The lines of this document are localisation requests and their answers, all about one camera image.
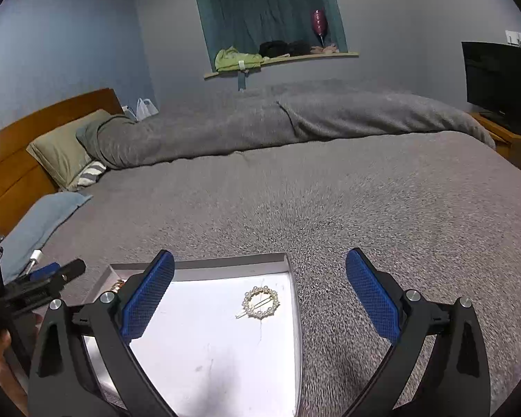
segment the striped fabric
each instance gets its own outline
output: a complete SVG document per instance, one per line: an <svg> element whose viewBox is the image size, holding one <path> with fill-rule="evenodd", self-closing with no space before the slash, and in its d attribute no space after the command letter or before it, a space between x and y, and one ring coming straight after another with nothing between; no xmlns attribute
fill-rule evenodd
<svg viewBox="0 0 521 417"><path fill-rule="evenodd" d="M98 181L98 178L104 174L106 166L100 161L93 161L89 163L87 167L81 171L77 181L77 187L83 188L92 185Z"/></svg>

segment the wall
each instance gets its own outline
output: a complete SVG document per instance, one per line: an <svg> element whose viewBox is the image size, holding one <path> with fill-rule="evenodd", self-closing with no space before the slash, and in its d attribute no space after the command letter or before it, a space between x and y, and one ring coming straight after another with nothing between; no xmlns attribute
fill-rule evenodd
<svg viewBox="0 0 521 417"><path fill-rule="evenodd" d="M506 30L521 32L521 12L513 0L413 0L413 13L420 27L421 94L471 109L461 42L506 44Z"/></svg>
<svg viewBox="0 0 521 417"><path fill-rule="evenodd" d="M57 101L114 88L153 97L134 0L4 0L0 129Z"/></svg>
<svg viewBox="0 0 521 417"><path fill-rule="evenodd" d="M236 89L234 77L203 80L210 63L196 0L136 0L154 91L160 105L189 94ZM420 66L409 0L337 0L350 51L358 59L274 65L247 87L339 77L417 91Z"/></svg>

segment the blue pillow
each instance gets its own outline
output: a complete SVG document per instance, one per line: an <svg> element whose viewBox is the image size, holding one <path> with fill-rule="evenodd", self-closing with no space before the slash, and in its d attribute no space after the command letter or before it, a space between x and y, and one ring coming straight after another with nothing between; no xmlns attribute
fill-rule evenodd
<svg viewBox="0 0 521 417"><path fill-rule="evenodd" d="M4 283L18 277L33 251L42 248L56 228L91 197L64 191L36 201L0 244L4 248L0 259Z"/></svg>

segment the silver bolt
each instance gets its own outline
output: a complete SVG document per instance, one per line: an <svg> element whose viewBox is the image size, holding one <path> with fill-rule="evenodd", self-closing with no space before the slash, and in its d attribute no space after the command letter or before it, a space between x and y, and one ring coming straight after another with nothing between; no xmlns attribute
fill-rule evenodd
<svg viewBox="0 0 521 417"><path fill-rule="evenodd" d="M471 298L469 298L468 296L463 296L460 298L460 304L464 307L464 308L470 308L473 303L471 302Z"/></svg>
<svg viewBox="0 0 521 417"><path fill-rule="evenodd" d="M61 300L53 300L49 306L52 310L61 308Z"/></svg>
<svg viewBox="0 0 521 417"><path fill-rule="evenodd" d="M105 304L108 304L112 301L114 301L114 298L116 297L115 294L113 294L111 291L107 291L106 293L103 293L100 295L100 302L104 302Z"/></svg>
<svg viewBox="0 0 521 417"><path fill-rule="evenodd" d="M421 299L421 294L417 290L407 290L405 296L410 301L418 301Z"/></svg>

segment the window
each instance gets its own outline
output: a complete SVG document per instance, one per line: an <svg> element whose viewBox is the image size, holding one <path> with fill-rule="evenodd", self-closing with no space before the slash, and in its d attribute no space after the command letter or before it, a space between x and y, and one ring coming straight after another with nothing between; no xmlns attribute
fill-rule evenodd
<svg viewBox="0 0 521 417"><path fill-rule="evenodd" d="M311 25L317 9L328 21L325 45L347 51L336 0L197 0L197 5L213 71L217 52L231 46L244 53L257 53L260 44L272 40L319 46Z"/></svg>

